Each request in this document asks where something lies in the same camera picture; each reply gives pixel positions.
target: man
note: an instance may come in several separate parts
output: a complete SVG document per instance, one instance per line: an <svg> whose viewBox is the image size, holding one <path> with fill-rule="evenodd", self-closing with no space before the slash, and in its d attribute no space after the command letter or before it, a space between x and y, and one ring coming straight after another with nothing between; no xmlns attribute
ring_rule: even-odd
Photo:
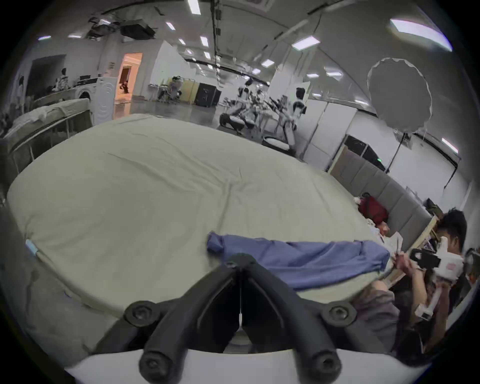
<svg viewBox="0 0 480 384"><path fill-rule="evenodd" d="M65 91L65 90L70 88L68 86L68 76L66 74L67 74L67 69L63 68L61 70L61 77L59 77L57 79L57 82L55 84L55 88L53 88L54 92Z"/></svg>
<svg viewBox="0 0 480 384"><path fill-rule="evenodd" d="M438 222L436 233L447 238L449 252L461 255L467 233L465 216L461 211L450 210ZM444 337L448 315L458 304L466 278L462 275L453 287L440 279L433 283L431 272L417 269L404 253L397 256L396 267L407 275L398 284L401 287L394 286L392 292L384 282L375 281L352 304L358 319L377 335L387 351L396 348L408 329L420 335L422 351L428 352ZM420 320L414 312L419 304L428 304L437 286L442 287L442 294L434 315L429 321Z"/></svg>
<svg viewBox="0 0 480 384"><path fill-rule="evenodd" d="M450 210L438 222L435 232L439 238L447 238L448 252L462 256L463 244L467 234L467 221L463 212L456 209ZM408 302L409 296L411 297L408 326L418 331L424 351L428 352L444 337L448 315L458 305L460 293L467 279L462 274L453 285L439 278L436 282L433 282L431 271L425 272L415 268L406 255L401 255L397 268L401 269L411 279L411 295L410 292L398 294L399 298L401 295L405 296L404 303ZM420 304L428 304L437 287L442 288L442 294L438 300L435 313L430 321L422 321L415 316L415 310ZM401 307L399 302L400 300L396 300L396 305Z"/></svg>

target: washing machine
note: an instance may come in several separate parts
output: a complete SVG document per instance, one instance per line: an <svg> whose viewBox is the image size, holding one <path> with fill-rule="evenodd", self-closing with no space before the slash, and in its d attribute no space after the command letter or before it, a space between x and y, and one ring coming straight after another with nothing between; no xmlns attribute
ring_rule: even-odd
<svg viewBox="0 0 480 384"><path fill-rule="evenodd" d="M93 125L98 125L113 119L115 102L116 77L95 77L80 80L77 83L75 98L88 98Z"/></svg>

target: bed frame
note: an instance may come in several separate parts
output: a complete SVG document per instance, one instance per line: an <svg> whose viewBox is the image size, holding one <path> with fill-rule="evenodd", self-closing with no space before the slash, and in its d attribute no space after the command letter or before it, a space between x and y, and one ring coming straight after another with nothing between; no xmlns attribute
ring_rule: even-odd
<svg viewBox="0 0 480 384"><path fill-rule="evenodd" d="M75 113L24 137L7 153L0 154L0 203L4 203L13 180L36 157L58 143L92 127L90 110Z"/></svg>

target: cable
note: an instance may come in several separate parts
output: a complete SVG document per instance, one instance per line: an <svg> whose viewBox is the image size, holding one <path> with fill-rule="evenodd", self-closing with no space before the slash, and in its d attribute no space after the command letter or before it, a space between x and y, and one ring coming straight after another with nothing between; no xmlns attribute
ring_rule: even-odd
<svg viewBox="0 0 480 384"><path fill-rule="evenodd" d="M317 32L318 26L320 25L320 20L321 20L321 18L322 18L322 15L323 15L323 12L320 12L320 16L318 17L318 23L317 23L317 26L315 27L315 29L314 29L314 31L313 31L313 33L312 33L312 35L314 35L314 34L315 34L315 32Z"/></svg>

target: man's hand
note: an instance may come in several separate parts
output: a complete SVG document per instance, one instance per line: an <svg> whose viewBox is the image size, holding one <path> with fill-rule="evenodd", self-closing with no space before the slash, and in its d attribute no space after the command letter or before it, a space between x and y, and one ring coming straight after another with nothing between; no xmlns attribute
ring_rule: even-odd
<svg viewBox="0 0 480 384"><path fill-rule="evenodd" d="M402 271L407 276L412 277L415 267L405 252L400 252L396 254L395 257L395 268Z"/></svg>

